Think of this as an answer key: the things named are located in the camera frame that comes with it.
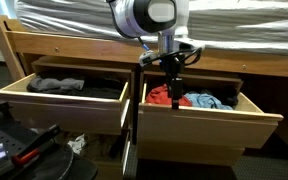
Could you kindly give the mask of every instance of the gray bedsheet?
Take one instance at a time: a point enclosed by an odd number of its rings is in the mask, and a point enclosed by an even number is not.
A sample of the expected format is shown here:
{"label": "gray bedsheet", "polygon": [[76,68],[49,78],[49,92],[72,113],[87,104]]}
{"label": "gray bedsheet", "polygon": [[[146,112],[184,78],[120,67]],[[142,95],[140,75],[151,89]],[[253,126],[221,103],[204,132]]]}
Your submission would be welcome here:
{"label": "gray bedsheet", "polygon": [[[32,32],[122,38],[103,0],[16,0],[15,8]],[[191,0],[188,28],[206,47],[288,55],[288,2]]]}

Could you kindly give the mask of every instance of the clothes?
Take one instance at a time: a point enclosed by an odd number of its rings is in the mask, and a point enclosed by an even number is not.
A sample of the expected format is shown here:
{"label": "clothes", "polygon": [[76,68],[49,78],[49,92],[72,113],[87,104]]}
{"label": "clothes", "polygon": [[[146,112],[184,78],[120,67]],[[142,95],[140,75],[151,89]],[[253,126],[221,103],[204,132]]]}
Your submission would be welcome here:
{"label": "clothes", "polygon": [[[146,97],[146,103],[171,105],[172,99],[168,98],[166,84],[152,89],[152,91]],[[183,96],[182,99],[179,100],[179,105],[192,106],[192,103],[186,97]]]}
{"label": "clothes", "polygon": [[40,73],[27,86],[28,92],[80,97],[119,99],[124,83],[112,77],[86,79],[76,74]]}
{"label": "clothes", "polygon": [[94,97],[105,99],[119,99],[124,84],[114,79],[87,80],[82,91],[72,91],[70,95],[82,97]]}
{"label": "clothes", "polygon": [[75,74],[40,73],[27,86],[29,92],[47,94],[68,94],[72,90],[82,90],[84,77]]}
{"label": "clothes", "polygon": [[79,155],[91,161],[115,159],[124,147],[119,140],[122,137],[118,136],[84,134],[80,138],[83,140],[79,142]]}
{"label": "clothes", "polygon": [[233,110],[232,107],[222,105],[221,101],[206,93],[189,92],[185,94],[185,97],[192,102],[193,107]]}
{"label": "clothes", "polygon": [[220,89],[212,90],[212,92],[223,105],[235,106],[238,104],[238,92],[233,86],[225,86]]}

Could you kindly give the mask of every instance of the open drawer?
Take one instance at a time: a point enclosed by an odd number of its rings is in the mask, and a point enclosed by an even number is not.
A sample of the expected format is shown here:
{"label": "open drawer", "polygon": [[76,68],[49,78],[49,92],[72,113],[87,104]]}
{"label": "open drawer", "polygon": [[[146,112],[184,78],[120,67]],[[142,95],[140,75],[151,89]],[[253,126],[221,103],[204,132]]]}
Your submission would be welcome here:
{"label": "open drawer", "polygon": [[[243,93],[234,110],[218,110],[170,105],[147,104],[150,84],[161,73],[145,72],[142,102],[139,105],[138,144],[168,142],[221,146],[232,148],[261,148],[283,117],[262,112]],[[238,78],[181,75],[186,86],[212,88],[232,85],[238,91]]]}
{"label": "open drawer", "polygon": [[121,134],[129,110],[129,79],[131,69],[94,68],[83,65],[74,68],[56,67],[43,68],[47,70],[62,68],[70,72],[79,72],[90,77],[99,77],[109,73],[123,79],[124,89],[119,99],[103,99],[67,95],[52,95],[27,92],[26,87],[33,78],[32,74],[0,90],[0,101],[8,101],[13,107],[11,112],[17,120],[29,128],[43,129],[53,124],[60,125],[62,130],[94,134]]}

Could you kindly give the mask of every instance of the red clothing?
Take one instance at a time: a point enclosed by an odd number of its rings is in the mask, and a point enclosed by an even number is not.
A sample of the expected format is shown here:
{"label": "red clothing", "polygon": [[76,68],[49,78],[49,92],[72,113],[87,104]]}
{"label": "red clothing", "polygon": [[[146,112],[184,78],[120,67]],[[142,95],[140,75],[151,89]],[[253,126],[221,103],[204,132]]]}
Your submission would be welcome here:
{"label": "red clothing", "polygon": [[[152,89],[146,97],[146,103],[172,105],[172,99],[167,96],[166,84]],[[192,106],[192,103],[185,96],[182,96],[182,99],[179,100],[179,104],[180,106]]]}

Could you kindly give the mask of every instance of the wooden bed frame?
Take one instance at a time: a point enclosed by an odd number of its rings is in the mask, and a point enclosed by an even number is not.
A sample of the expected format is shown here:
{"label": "wooden bed frame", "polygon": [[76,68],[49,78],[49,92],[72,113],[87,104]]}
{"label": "wooden bed frame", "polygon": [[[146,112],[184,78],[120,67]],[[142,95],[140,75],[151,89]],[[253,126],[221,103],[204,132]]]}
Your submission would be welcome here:
{"label": "wooden bed frame", "polygon": [[[157,50],[155,44],[150,47]],[[6,16],[0,16],[0,49],[14,80],[32,73],[31,63],[42,55],[137,64],[143,53],[136,42],[26,32],[19,21]],[[288,78],[288,56],[206,49],[200,61],[187,68]],[[280,125],[277,134],[288,144],[287,128]]]}

